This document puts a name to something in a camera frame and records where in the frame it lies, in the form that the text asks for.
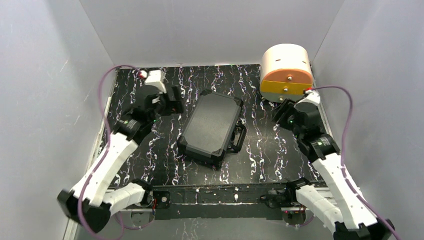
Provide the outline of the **black poker chip case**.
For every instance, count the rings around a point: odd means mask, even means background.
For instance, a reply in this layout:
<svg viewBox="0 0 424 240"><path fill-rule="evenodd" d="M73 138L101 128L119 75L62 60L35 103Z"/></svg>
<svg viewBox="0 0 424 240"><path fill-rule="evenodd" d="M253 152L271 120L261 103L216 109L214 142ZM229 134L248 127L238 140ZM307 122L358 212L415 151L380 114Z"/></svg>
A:
<svg viewBox="0 0 424 240"><path fill-rule="evenodd" d="M202 91L177 139L178 151L212 168L221 168L226 153L240 152L247 135L241 122L243 106L239 97Z"/></svg>

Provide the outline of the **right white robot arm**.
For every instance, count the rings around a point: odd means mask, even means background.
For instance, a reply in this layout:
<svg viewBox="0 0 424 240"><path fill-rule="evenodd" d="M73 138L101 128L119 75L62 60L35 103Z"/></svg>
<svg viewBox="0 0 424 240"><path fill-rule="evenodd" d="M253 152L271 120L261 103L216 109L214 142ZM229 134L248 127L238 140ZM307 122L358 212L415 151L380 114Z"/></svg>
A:
<svg viewBox="0 0 424 240"><path fill-rule="evenodd" d="M310 209L335 240L387 240L393 224L382 219L360 201L358 188L347 183L348 172L341 164L341 152L334 139L323 132L316 104L285 99L276 109L274 121L292 131L300 151L324 179L335 204L323 197L304 177L286 183L283 203Z"/></svg>

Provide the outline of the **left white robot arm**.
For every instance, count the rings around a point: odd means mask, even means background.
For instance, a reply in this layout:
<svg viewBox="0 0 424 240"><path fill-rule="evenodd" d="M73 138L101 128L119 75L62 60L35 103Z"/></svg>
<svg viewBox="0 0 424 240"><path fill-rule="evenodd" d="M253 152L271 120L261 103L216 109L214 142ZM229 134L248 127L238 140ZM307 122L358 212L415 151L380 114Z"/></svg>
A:
<svg viewBox="0 0 424 240"><path fill-rule="evenodd" d="M110 218L131 205L150 207L153 187L133 180L122 188L108 191L123 163L139 148L161 116L182 114L181 89L154 85L141 88L140 99L128 107L114 125L107 127L107 143L87 173L70 190L62 190L57 201L64 214L89 233L99 233Z"/></svg>

